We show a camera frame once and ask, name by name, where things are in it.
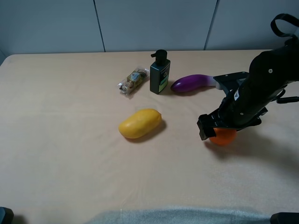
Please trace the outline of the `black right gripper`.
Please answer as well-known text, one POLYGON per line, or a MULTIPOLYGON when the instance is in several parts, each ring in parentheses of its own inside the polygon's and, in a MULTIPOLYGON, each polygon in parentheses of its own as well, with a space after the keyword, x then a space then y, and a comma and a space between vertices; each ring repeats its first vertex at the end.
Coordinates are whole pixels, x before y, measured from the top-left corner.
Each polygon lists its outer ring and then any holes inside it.
POLYGON ((220 107, 199 116, 197 126, 201 140, 215 137, 214 127, 242 130, 261 124, 260 116, 267 112, 266 105, 275 100, 286 87, 286 81, 278 79, 246 79, 238 89, 227 95, 220 107))

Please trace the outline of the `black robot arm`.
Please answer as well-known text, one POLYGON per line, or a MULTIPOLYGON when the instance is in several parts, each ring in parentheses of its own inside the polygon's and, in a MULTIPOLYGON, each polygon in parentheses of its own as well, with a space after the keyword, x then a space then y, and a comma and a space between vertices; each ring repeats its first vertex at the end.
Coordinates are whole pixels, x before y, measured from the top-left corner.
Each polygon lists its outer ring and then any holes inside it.
POLYGON ((278 104, 298 102, 298 97, 284 97, 285 88, 299 80, 299 42, 288 40, 285 46, 256 56, 248 72, 215 76, 225 92, 219 108, 198 118, 202 140, 215 137, 215 128, 240 131, 262 123, 272 101, 278 104))

